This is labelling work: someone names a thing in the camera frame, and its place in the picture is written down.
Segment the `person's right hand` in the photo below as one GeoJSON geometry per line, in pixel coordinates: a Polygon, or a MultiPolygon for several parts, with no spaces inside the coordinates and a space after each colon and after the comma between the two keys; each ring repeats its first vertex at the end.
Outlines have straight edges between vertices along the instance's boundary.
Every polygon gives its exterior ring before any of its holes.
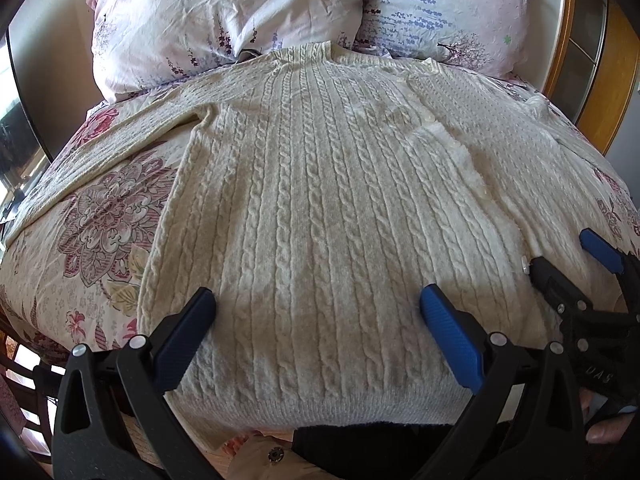
{"type": "MultiPolygon", "coordinates": [[[[579,391],[582,418],[586,422],[591,414],[592,404],[596,395],[587,389],[579,391]]],[[[636,417],[637,412],[619,414],[615,418],[593,424],[586,432],[589,444],[612,444],[618,442],[636,417]]]]}

